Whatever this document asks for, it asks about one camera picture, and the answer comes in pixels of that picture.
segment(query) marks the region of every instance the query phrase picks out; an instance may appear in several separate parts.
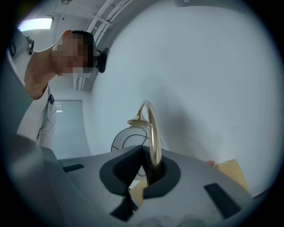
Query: curved white wall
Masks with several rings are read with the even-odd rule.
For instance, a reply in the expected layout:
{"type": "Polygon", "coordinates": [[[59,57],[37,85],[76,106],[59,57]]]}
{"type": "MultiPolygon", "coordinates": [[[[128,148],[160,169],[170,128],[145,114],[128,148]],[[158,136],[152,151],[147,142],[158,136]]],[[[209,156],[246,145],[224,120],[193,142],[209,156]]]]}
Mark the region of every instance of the curved white wall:
{"type": "Polygon", "coordinates": [[[217,163],[236,158],[252,195],[279,166],[283,71],[252,16],[161,1],[138,15],[110,50],[92,98],[96,151],[110,151],[149,99],[165,148],[217,163]]]}

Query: gray plastic surface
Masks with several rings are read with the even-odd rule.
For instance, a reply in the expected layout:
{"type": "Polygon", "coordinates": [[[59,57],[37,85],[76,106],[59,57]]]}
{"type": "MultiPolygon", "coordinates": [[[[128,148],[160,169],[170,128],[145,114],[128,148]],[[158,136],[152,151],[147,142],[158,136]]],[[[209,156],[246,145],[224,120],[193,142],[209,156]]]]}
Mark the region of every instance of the gray plastic surface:
{"type": "MultiPolygon", "coordinates": [[[[87,198],[101,204],[101,208],[110,213],[120,204],[121,198],[110,194],[103,186],[99,178],[99,169],[108,160],[132,148],[92,157],[60,160],[60,163],[62,166],[84,165],[83,169],[68,172],[67,175],[87,198]]],[[[166,150],[163,150],[163,155],[179,165],[181,179],[164,197],[144,200],[129,223],[138,224],[149,218],[163,217],[162,222],[176,224],[187,216],[202,220],[206,225],[218,223],[224,219],[203,188],[211,183],[218,183],[241,208],[246,208],[252,203],[251,196],[241,186],[209,164],[166,150]]]]}
{"type": "MultiPolygon", "coordinates": [[[[90,164],[90,161],[85,160],[83,164],[84,168],[73,171],[73,173],[75,173],[77,171],[80,172],[81,170],[85,170],[83,172],[86,173],[85,176],[83,176],[84,174],[82,172],[77,176],[79,176],[79,178],[82,177],[82,182],[84,182],[84,180],[89,180],[90,183],[83,184],[82,186],[77,184],[80,182],[80,179],[78,179],[78,181],[71,181],[70,173],[72,172],[65,173],[63,171],[62,166],[50,149],[43,148],[43,158],[53,191],[62,208],[66,226],[131,226],[110,216],[106,212],[110,207],[108,205],[105,206],[105,204],[108,202],[120,203],[121,196],[112,196],[109,192],[101,191],[100,182],[97,180],[94,181],[96,182],[95,184],[92,183],[92,173],[86,173],[85,168],[88,166],[88,169],[90,171],[92,170],[87,164],[90,164]]],[[[75,160],[76,158],[65,161],[68,163],[75,163],[75,160]]]]}
{"type": "Polygon", "coordinates": [[[7,51],[1,65],[0,126],[2,130],[16,134],[24,114],[32,103],[32,98],[19,81],[11,62],[11,56],[7,51]]]}
{"type": "Polygon", "coordinates": [[[27,207],[45,223],[63,226],[62,211],[52,191],[40,147],[27,138],[11,134],[5,135],[4,147],[4,167],[27,207]]]}

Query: white shirt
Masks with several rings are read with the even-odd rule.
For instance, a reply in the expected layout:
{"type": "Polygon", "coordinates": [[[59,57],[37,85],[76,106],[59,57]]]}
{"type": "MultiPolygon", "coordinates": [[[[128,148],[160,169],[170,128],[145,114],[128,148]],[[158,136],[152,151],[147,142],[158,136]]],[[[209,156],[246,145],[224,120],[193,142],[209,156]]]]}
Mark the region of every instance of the white shirt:
{"type": "MultiPolygon", "coordinates": [[[[23,85],[28,63],[34,53],[35,51],[33,51],[32,55],[30,55],[28,51],[26,51],[21,56],[13,60],[18,70],[19,79],[22,81],[23,85]]],[[[44,91],[44,94],[40,99],[32,101],[19,125],[17,134],[36,141],[39,146],[51,149],[52,138],[56,124],[55,104],[48,104],[47,119],[45,118],[45,123],[41,128],[43,123],[44,111],[47,107],[47,102],[49,98],[48,89],[49,85],[47,86],[46,90],[44,91]]]]}

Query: black slot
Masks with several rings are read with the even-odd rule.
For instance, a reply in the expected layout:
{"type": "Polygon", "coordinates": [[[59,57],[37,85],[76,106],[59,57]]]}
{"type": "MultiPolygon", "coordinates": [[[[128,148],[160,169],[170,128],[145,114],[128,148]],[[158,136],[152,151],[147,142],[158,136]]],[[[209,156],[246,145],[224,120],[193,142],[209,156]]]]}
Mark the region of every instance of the black slot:
{"type": "Polygon", "coordinates": [[[84,166],[82,164],[76,164],[76,165],[65,166],[62,169],[64,170],[64,172],[71,172],[80,168],[84,168],[84,166]]]}
{"type": "Polygon", "coordinates": [[[225,219],[233,216],[241,210],[241,208],[217,183],[208,184],[204,186],[204,189],[207,191],[208,195],[225,219]]]}

